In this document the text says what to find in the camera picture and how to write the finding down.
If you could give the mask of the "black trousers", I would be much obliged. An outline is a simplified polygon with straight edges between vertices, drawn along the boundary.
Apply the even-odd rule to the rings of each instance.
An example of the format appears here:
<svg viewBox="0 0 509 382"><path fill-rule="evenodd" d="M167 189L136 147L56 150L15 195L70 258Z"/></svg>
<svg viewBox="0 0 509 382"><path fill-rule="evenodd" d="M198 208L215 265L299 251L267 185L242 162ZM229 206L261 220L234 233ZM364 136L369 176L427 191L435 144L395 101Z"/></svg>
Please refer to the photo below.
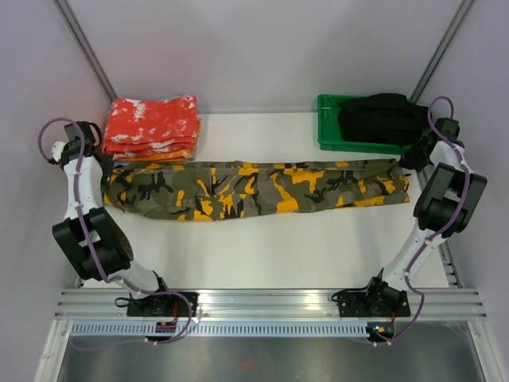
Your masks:
<svg viewBox="0 0 509 382"><path fill-rule="evenodd" d="M428 128L429 108L398 93L379 93L338 103L343 140L370 144L415 144Z"/></svg>

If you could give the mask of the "camouflage yellow green trousers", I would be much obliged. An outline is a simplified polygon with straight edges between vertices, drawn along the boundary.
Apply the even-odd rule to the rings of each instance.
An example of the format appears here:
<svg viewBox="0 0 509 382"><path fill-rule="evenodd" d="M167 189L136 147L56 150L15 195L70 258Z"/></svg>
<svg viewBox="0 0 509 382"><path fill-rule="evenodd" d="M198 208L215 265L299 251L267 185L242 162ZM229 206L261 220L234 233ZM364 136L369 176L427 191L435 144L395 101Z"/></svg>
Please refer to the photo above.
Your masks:
<svg viewBox="0 0 509 382"><path fill-rule="evenodd" d="M103 202L155 220L220 221L398 205L410 180L394 159L338 162L135 162L112 170Z"/></svg>

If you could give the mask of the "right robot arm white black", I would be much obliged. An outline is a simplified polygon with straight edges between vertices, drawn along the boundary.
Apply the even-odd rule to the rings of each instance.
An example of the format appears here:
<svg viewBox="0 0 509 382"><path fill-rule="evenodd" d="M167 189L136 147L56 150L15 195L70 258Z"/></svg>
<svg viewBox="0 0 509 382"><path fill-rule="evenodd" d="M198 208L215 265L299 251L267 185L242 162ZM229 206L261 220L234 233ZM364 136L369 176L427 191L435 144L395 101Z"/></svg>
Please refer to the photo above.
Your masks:
<svg viewBox="0 0 509 382"><path fill-rule="evenodd" d="M488 184L466 162L458 121L440 118L432 132L433 173L414 207L410 236L363 294L363 308L370 317L410 316L407 292L413 277L435 249L464 231Z"/></svg>

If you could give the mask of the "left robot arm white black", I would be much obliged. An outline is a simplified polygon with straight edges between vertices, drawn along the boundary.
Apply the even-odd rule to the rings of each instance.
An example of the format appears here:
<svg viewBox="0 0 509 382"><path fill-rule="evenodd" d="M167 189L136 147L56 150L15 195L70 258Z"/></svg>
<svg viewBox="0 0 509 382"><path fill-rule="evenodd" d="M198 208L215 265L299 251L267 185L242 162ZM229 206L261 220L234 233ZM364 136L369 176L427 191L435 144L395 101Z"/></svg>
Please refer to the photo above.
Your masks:
<svg viewBox="0 0 509 382"><path fill-rule="evenodd" d="M64 171L68 202L63 221L52 227L53 238L81 279L115 284L128 291L128 306L143 314L166 315L173 296L156 272L134 260L129 240L103 205L99 127L67 118L58 121L65 123L68 141L53 144L48 162Z"/></svg>

